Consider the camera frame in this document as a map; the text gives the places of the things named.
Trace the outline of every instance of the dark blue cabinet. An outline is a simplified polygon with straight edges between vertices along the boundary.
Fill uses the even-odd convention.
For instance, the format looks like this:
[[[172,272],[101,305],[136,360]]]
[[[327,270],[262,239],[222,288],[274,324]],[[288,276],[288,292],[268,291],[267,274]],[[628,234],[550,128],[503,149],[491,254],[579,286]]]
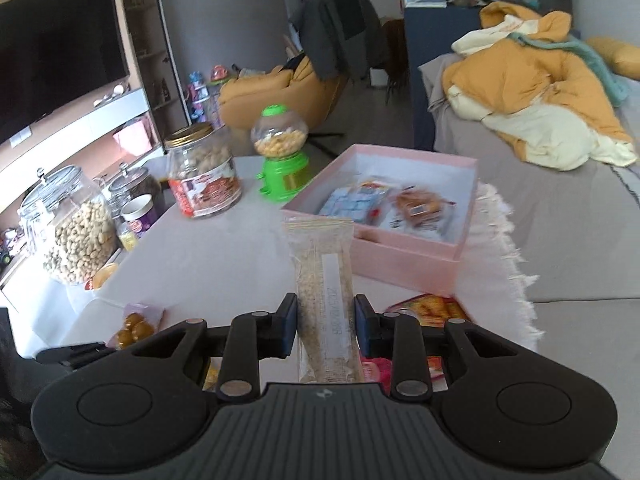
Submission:
[[[411,101],[414,110],[414,148],[432,150],[435,124],[418,67],[441,54],[451,52],[451,43],[480,28],[479,8],[410,7],[404,11],[404,28],[409,54]]]

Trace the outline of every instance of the cream blanket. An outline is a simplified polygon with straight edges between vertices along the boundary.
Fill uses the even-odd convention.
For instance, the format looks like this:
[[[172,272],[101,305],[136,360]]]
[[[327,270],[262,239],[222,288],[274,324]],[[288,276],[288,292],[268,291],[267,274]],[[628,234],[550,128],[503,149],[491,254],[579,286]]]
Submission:
[[[561,50],[540,50],[508,40],[511,32],[561,41],[571,17],[544,18],[496,2],[481,11],[485,28],[452,45],[466,59],[447,68],[442,83],[460,118],[481,121],[510,143],[524,161],[572,170],[589,158],[628,166],[634,144],[585,63]]]

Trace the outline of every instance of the glass jar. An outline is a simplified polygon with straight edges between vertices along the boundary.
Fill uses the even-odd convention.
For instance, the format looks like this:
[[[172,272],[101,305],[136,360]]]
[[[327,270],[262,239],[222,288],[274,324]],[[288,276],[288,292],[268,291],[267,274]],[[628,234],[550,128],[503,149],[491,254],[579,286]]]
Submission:
[[[284,105],[264,109],[251,130],[255,151],[267,158],[285,158],[302,149],[309,128],[297,113]]]
[[[120,164],[120,171],[122,174],[109,184],[111,196],[126,195],[128,197],[126,202],[128,202],[141,195],[151,195],[158,217],[162,216],[166,207],[164,194],[160,183],[149,173],[149,170],[144,166],[128,170],[126,163],[123,162]]]
[[[182,213],[199,218],[226,211],[242,195],[227,135],[197,123],[171,134],[169,187]]]
[[[124,205],[131,200],[128,192],[114,195],[109,199],[109,208],[111,209],[111,218],[116,229],[116,234],[120,240],[120,244],[126,251],[132,251],[138,244],[136,234],[129,228],[129,225],[120,216],[120,211]]]
[[[78,166],[46,176],[20,206],[29,252],[49,275],[67,285],[84,283],[116,249],[116,233],[105,197]]]

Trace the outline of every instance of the teal blanket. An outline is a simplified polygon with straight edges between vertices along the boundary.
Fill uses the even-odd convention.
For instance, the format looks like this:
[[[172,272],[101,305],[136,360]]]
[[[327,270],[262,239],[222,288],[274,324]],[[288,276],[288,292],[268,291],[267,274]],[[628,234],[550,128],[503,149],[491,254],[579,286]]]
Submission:
[[[629,88],[622,81],[618,81],[613,77],[611,70],[609,70],[607,64],[600,57],[600,54],[573,36],[569,36],[569,41],[563,41],[562,43],[532,40],[520,32],[512,32],[508,35],[508,38],[522,45],[544,48],[545,50],[560,48],[561,50],[566,50],[580,57],[600,80],[607,94],[607,98],[609,98],[609,101],[615,108],[618,108],[629,96]]]

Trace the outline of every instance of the bottle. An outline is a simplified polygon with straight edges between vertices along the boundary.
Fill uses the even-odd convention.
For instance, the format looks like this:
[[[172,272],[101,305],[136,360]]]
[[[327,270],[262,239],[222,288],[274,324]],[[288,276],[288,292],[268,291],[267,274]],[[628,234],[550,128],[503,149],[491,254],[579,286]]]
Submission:
[[[162,97],[164,98],[164,102],[169,102],[171,100],[171,94],[169,93],[169,87],[167,86],[166,79],[162,78]]]
[[[116,233],[120,239],[120,243],[122,243],[122,246],[127,252],[132,251],[138,244],[136,234],[130,229],[129,225],[122,219],[122,217],[115,219],[115,222]]]

